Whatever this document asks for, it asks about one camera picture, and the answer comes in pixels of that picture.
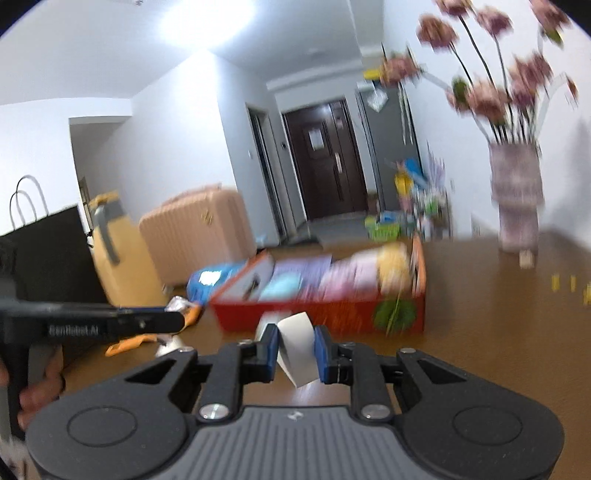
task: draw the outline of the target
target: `bright light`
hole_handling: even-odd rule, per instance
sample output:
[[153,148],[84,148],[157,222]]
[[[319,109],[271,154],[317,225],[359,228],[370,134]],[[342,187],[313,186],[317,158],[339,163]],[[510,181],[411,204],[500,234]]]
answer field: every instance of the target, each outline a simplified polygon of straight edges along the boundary
[[163,34],[188,48],[211,48],[228,41],[254,15],[251,0],[183,0],[164,18]]

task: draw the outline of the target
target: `hand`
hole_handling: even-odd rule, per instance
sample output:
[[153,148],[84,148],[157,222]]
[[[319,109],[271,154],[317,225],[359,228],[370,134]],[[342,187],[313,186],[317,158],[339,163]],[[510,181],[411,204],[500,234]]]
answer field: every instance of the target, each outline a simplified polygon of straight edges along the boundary
[[[46,405],[56,400],[63,390],[61,371],[64,368],[64,357],[61,347],[51,357],[45,368],[45,378],[21,392],[22,411],[18,413],[18,424],[26,430],[33,417]],[[7,387],[10,382],[8,372],[0,361],[0,387]]]

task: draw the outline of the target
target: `wooden table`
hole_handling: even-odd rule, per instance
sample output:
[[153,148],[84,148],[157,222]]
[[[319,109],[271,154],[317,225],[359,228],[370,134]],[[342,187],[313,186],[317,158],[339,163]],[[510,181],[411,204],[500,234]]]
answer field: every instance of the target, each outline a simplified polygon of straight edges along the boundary
[[[421,336],[347,338],[394,355],[412,346],[550,407],[562,421],[566,444],[552,480],[591,478],[591,253],[555,233],[541,237],[534,270],[520,270],[496,239],[433,242],[427,262],[427,319]],[[553,293],[551,276],[560,274]],[[578,280],[570,291],[570,276]],[[202,354],[249,335],[228,335],[211,313],[182,334]],[[67,371],[69,391],[124,372],[153,358],[154,345],[107,359],[94,352]],[[271,385],[249,385],[245,403],[326,405],[349,402],[349,389],[315,382],[295,390],[280,369]]]

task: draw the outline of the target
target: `open cardboard box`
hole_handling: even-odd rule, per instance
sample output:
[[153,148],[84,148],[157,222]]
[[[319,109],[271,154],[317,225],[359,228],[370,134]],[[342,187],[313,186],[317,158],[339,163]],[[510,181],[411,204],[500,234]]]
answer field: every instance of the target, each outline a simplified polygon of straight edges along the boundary
[[326,325],[331,333],[394,333],[403,330],[420,333],[425,325],[425,292],[427,271],[423,246],[419,237],[400,239],[411,253],[413,286],[398,296],[342,301],[287,300],[258,302],[249,300],[266,285],[273,275],[276,260],[316,257],[332,254],[333,262],[349,258],[354,253],[379,248],[383,244],[363,242],[333,247],[274,248],[257,255],[234,278],[212,297],[210,305],[220,326],[227,332],[254,332],[261,316],[267,312],[306,312],[314,325]]

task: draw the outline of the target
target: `pink vase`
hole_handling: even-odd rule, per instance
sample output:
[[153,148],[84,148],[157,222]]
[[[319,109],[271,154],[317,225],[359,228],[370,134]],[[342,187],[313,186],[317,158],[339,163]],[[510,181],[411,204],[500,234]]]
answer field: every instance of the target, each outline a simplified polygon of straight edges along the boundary
[[499,205],[501,250],[537,250],[538,207],[544,204],[535,145],[491,144],[492,200]]

